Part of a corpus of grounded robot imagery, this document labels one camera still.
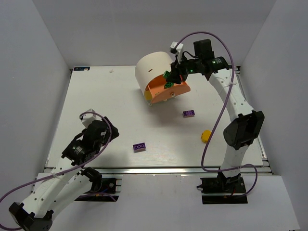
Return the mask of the small green lego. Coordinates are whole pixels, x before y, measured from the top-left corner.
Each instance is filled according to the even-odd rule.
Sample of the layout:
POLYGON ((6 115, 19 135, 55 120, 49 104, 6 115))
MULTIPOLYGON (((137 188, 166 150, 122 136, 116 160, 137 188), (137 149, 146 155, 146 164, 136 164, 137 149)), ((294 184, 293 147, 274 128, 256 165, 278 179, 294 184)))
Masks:
POLYGON ((170 73, 168 71, 165 71, 163 74, 163 78, 167 79, 170 76, 170 73))

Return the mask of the large green lego brick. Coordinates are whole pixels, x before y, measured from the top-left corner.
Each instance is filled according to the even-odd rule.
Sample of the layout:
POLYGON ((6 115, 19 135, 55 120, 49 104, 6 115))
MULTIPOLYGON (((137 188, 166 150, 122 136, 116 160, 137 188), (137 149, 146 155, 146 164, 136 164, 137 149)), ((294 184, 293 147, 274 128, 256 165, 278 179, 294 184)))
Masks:
POLYGON ((167 82, 167 83, 164 85, 164 89, 171 88, 172 86, 174 86, 174 83, 172 83, 172 82, 167 82))

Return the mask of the orange drawer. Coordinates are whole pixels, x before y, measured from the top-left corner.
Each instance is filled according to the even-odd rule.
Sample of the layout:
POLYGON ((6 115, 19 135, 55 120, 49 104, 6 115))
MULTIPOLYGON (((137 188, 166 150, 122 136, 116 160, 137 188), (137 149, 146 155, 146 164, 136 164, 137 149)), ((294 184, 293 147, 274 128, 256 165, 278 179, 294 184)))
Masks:
POLYGON ((191 90, 185 81, 181 84, 174 84, 171 88, 164 89, 166 83, 162 75, 151 80, 144 91, 145 99, 151 104, 155 104, 185 94, 191 90))

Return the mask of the yellow rounded lego brick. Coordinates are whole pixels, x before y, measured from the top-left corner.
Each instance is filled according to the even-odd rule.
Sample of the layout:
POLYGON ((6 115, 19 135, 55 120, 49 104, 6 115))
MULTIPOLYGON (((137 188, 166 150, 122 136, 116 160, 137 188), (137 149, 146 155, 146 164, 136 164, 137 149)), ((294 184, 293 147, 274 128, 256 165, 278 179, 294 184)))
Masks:
POLYGON ((210 135, 211 135, 211 131, 210 130, 204 130, 202 135, 201 135, 201 141, 203 143, 207 143, 209 138, 210 138, 210 135))

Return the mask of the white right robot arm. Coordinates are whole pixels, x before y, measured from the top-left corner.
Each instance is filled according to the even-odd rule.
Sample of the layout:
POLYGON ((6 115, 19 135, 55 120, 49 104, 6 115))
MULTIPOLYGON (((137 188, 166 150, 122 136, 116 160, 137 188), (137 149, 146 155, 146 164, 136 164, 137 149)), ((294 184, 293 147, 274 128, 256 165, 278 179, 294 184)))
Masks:
POLYGON ((170 51, 176 59, 170 65, 170 72, 165 72, 163 77, 168 83, 180 84, 190 74, 201 74, 217 91, 231 121, 223 131, 227 150, 220 173, 226 180, 236 180, 240 176, 244 154, 258 137, 265 117, 262 111, 255 111, 246 101, 235 79, 235 71, 222 56, 215 57, 211 41, 204 39, 193 45, 195 55, 187 59, 183 44, 172 42, 170 51))

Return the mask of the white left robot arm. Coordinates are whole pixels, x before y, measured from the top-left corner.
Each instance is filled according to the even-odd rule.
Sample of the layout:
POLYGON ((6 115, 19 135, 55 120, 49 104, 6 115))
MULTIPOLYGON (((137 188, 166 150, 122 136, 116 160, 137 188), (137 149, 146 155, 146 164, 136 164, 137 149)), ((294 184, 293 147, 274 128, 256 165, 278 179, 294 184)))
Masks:
POLYGON ((22 202, 14 202, 9 212, 19 229, 48 231, 60 212, 82 195, 102 194, 102 175, 87 163, 97 157, 113 139, 118 129, 107 117, 94 114, 80 117, 84 129, 63 150, 56 167, 22 202))

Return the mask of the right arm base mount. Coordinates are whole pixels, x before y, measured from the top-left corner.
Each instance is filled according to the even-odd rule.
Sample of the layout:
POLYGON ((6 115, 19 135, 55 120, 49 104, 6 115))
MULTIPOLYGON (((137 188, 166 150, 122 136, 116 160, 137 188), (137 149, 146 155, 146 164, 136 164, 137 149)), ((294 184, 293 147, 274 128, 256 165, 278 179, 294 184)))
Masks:
POLYGON ((226 178, 219 172, 215 178, 200 178, 201 184, 196 186, 202 194, 204 205, 247 204, 246 188, 241 174, 226 178))

